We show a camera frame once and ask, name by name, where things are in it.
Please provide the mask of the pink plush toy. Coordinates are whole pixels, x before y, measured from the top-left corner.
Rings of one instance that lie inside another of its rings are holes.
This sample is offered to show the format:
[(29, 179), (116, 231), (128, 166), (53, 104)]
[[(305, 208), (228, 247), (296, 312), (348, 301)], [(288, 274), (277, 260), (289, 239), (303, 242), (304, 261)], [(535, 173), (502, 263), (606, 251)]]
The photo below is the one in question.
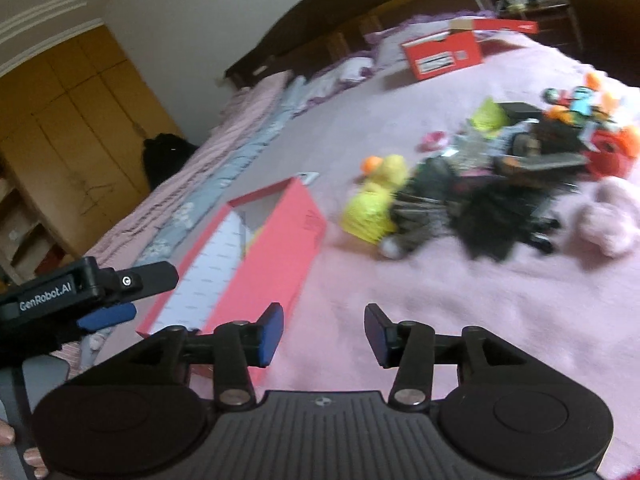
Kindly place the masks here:
[(618, 258), (639, 243), (639, 187), (619, 177), (605, 177), (594, 189), (593, 201), (579, 217), (578, 234)]

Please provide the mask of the orange ping pong ball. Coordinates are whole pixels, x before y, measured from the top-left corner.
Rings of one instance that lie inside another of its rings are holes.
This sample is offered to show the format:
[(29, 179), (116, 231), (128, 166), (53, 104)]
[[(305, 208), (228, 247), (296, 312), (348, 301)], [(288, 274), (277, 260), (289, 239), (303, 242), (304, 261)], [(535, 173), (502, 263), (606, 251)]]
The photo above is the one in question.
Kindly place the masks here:
[(381, 166), (383, 160), (384, 158), (380, 156), (369, 156), (363, 159), (362, 163), (360, 164), (361, 173), (364, 176), (372, 174), (373, 171), (377, 170), (378, 167)]

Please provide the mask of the blue floral quilt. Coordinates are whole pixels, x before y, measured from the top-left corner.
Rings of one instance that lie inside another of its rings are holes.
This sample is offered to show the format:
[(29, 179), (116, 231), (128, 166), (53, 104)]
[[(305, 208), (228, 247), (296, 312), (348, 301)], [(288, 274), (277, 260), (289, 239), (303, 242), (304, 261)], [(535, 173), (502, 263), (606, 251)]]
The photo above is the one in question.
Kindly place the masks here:
[(266, 147), (280, 134), (285, 124), (292, 118), (300, 95), (303, 93), (306, 78), (294, 76), (285, 89), (277, 108), (262, 126), (236, 148), (226, 161), (210, 174), (194, 191), (181, 202), (180, 207), (155, 233), (133, 263), (125, 266), (111, 266), (125, 269), (136, 264), (145, 264), (167, 260), (198, 226), (201, 220), (221, 202), (222, 196), (232, 183), (252, 162), (265, 151)]

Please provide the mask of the pink open box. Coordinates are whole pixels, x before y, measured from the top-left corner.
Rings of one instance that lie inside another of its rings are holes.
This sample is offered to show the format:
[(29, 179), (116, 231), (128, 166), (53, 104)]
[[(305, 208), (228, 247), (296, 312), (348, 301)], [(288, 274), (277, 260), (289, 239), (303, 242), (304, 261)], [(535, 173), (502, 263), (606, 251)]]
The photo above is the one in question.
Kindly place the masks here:
[(202, 334), (254, 321), (273, 302), (289, 316), (318, 255), (326, 219), (298, 177), (226, 203), (178, 263), (179, 281), (137, 327), (149, 337), (180, 325)]

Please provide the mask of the yellow plastic shuttlecock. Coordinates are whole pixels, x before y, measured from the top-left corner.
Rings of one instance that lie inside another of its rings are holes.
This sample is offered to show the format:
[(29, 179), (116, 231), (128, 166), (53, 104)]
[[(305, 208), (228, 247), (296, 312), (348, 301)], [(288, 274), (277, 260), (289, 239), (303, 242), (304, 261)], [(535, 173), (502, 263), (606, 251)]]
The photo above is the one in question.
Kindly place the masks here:
[(341, 215), (340, 226), (348, 234), (376, 245), (397, 232), (390, 218), (394, 193), (384, 186), (369, 183), (349, 200)]

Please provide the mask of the black backpack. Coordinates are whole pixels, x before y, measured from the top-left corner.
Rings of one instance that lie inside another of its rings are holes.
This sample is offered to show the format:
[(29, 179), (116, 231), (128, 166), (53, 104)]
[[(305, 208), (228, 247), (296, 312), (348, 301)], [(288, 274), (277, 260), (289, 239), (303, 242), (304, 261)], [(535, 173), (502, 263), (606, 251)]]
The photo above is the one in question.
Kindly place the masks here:
[(151, 190), (182, 169), (198, 147), (173, 133), (160, 133), (143, 142), (142, 166)]

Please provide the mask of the yellow wooden wardrobe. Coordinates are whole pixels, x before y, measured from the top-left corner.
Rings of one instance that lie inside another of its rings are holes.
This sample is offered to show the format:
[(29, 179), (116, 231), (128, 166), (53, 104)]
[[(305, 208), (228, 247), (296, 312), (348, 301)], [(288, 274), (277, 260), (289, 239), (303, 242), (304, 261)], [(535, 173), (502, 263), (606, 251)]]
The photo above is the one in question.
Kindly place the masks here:
[(149, 195), (143, 142), (181, 131), (99, 26), (1, 78), (1, 272), (82, 256)]

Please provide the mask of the small white tin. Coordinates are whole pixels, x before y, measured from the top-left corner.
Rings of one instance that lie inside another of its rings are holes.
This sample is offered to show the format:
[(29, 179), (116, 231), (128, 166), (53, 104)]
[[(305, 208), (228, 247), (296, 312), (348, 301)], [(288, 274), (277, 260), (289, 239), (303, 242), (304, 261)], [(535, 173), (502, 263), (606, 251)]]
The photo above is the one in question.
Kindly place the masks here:
[(318, 179), (319, 173), (313, 171), (299, 172), (295, 177), (303, 183), (303, 185), (311, 185), (312, 182)]

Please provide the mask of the pink tape spool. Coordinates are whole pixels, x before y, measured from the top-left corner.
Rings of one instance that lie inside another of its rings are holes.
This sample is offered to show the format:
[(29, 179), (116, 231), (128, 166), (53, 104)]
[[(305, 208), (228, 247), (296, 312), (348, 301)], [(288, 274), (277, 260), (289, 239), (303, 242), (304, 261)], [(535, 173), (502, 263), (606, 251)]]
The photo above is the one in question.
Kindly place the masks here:
[(422, 153), (433, 153), (444, 150), (449, 145), (449, 136), (443, 131), (432, 131), (422, 136), (418, 150)]

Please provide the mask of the folded pink quilt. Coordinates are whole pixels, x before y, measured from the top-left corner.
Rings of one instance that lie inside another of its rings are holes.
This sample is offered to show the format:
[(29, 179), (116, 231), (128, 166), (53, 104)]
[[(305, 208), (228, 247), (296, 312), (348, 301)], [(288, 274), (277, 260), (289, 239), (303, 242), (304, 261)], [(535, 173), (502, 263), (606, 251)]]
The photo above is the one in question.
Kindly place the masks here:
[(274, 112), (292, 79), (289, 70), (272, 74), (255, 87), (235, 92), (220, 124), (181, 170), (163, 182), (128, 216), (111, 228), (87, 255), (101, 266), (133, 263), (186, 196), (217, 170)]

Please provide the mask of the red plastic cone hat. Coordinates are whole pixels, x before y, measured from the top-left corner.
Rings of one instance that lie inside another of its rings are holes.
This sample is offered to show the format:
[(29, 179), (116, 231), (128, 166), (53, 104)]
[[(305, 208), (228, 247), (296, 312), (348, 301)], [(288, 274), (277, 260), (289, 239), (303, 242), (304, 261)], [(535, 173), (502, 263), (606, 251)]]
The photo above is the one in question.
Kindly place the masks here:
[(594, 180), (606, 177), (627, 179), (639, 158), (639, 130), (628, 126), (617, 131), (597, 130), (591, 138), (587, 170)]

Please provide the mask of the red shoe box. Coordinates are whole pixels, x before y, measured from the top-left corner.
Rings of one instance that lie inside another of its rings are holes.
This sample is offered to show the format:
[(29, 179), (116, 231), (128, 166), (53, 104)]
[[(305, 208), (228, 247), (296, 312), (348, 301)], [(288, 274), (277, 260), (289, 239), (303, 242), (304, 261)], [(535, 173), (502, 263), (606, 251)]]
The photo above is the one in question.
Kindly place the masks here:
[(470, 30), (443, 32), (407, 41), (401, 49), (418, 81), (477, 66), (484, 61), (480, 44)]

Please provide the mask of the purple frilled pillow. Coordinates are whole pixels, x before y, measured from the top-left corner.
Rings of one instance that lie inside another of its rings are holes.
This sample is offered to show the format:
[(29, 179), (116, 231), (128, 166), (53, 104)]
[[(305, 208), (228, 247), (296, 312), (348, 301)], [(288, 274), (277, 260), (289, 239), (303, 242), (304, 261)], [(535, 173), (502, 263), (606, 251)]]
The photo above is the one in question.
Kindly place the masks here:
[(367, 50), (349, 54), (329, 67), (317, 70), (306, 80), (304, 92), (300, 95), (294, 115), (301, 115), (311, 107), (329, 101), (345, 90), (359, 86), (384, 68), (405, 61), (405, 53), (401, 45), (407, 41), (446, 32), (450, 22), (455, 18), (494, 18), (495, 16), (495, 12), (491, 11), (418, 14), (394, 27), (380, 32), (370, 32), (364, 36)]

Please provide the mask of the red shoe box lid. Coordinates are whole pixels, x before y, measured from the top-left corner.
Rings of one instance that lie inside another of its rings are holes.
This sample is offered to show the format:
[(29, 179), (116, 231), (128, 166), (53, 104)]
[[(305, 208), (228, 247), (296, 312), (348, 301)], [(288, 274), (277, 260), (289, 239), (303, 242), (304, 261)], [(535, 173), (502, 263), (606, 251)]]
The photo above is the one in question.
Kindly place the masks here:
[(523, 20), (503, 20), (502, 18), (455, 18), (451, 20), (452, 30), (477, 30), (478, 32), (520, 32), (525, 35), (536, 35), (539, 32), (538, 23)]

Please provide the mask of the bedside table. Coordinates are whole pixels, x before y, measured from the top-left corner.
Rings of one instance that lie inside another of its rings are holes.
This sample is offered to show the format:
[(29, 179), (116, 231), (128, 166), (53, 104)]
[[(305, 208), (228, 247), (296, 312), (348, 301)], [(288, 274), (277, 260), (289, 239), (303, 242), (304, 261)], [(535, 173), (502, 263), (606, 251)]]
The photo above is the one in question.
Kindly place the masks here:
[(577, 56), (584, 42), (573, 7), (566, 2), (547, 0), (498, 0), (500, 18), (532, 21), (538, 24), (537, 41), (561, 52)]

